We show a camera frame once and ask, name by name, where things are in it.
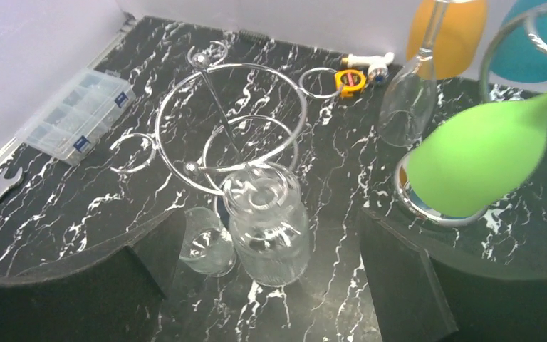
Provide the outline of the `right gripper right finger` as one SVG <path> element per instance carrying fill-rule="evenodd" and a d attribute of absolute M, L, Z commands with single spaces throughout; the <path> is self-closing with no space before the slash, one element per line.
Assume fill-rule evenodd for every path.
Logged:
<path fill-rule="evenodd" d="M 368 209 L 358 234 L 385 341 L 547 341 L 547 274 L 475 257 Z"/>

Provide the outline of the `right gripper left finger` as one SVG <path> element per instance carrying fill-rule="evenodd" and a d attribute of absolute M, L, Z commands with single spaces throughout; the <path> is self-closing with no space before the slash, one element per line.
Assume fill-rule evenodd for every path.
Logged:
<path fill-rule="evenodd" d="M 186 232 L 165 212 L 89 249 L 0 277 L 0 341 L 146 341 Z"/>

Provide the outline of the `clear stemless glass front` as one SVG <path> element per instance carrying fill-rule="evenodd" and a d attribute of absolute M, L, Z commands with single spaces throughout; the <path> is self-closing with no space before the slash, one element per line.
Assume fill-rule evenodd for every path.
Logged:
<path fill-rule="evenodd" d="M 220 218 L 206 207 L 187 209 L 184 215 L 186 232 L 179 259 L 199 274 L 227 275 L 236 264 L 236 253 Z"/>

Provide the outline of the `clear stemless glass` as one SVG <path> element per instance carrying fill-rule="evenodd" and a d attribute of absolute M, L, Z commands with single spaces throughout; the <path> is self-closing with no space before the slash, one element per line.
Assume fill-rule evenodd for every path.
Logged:
<path fill-rule="evenodd" d="M 186 232 L 179 259 L 199 274 L 227 275 L 236 264 L 236 253 L 220 218 L 206 207 L 187 209 L 184 215 Z"/>
<path fill-rule="evenodd" d="M 288 168 L 264 162 L 230 173 L 222 183 L 229 230 L 246 273 L 262 286 L 295 282 L 311 255 L 301 187 Z"/>

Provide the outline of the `tall clear champagne flute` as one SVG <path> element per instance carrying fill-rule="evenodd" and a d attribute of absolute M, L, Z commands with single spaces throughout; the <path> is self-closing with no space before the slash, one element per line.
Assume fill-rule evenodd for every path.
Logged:
<path fill-rule="evenodd" d="M 388 144 L 404 147 L 422 137 L 437 101 L 437 81 L 433 48 L 442 21 L 451 3 L 433 1 L 434 7 L 416 55 L 391 80 L 380 108 L 377 130 Z"/>

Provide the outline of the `orange plastic wine glass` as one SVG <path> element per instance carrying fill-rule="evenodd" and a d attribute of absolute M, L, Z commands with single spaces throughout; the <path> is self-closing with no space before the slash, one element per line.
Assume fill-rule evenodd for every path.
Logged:
<path fill-rule="evenodd" d="M 410 27 L 406 60 L 418 52 L 433 7 L 433 1 L 420 2 Z M 487 10 L 486 0 L 451 3 L 447 6 L 433 48 L 438 79 L 458 76 L 471 65 L 486 25 Z"/>

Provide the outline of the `blue plastic wine glass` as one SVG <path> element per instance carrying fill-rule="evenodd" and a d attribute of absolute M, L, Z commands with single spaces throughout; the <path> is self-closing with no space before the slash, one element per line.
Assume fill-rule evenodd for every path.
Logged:
<path fill-rule="evenodd" d="M 542 0 L 520 0 L 510 8 L 502 21 L 510 20 L 525 11 L 546 3 Z M 536 18 L 536 29 L 547 43 L 547 14 Z M 490 71 L 508 81 L 519 83 L 541 83 L 547 81 L 547 57 L 529 41 L 523 27 L 516 27 L 498 46 L 491 60 Z"/>

